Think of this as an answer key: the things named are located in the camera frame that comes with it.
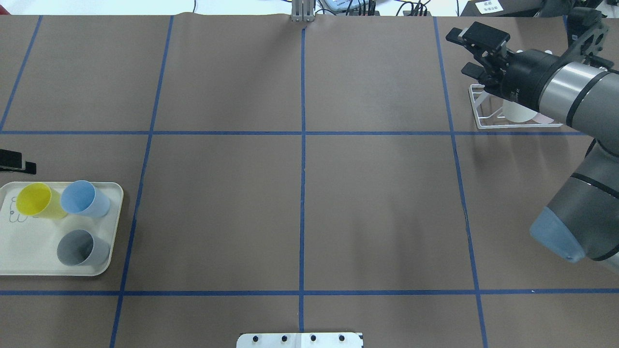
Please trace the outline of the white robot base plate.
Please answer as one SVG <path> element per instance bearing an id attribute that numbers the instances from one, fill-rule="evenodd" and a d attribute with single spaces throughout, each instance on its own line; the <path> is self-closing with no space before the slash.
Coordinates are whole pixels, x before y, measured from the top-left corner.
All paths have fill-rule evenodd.
<path id="1" fill-rule="evenodd" d="M 237 348 L 363 348 L 362 333 L 247 333 L 236 341 Z"/>

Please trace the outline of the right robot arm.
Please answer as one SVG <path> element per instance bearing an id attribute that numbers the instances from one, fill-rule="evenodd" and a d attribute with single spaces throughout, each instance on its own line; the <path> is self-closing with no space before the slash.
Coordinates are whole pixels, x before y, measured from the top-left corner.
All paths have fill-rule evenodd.
<path id="1" fill-rule="evenodd" d="M 489 94 L 514 102 L 589 139 L 581 162 L 529 227 L 562 260 L 618 272 L 618 70 L 599 57 L 609 28 L 590 24 L 568 35 L 561 54 L 516 51 L 508 32 L 475 21 L 453 27 L 446 41 L 471 53 L 463 75 Z"/>

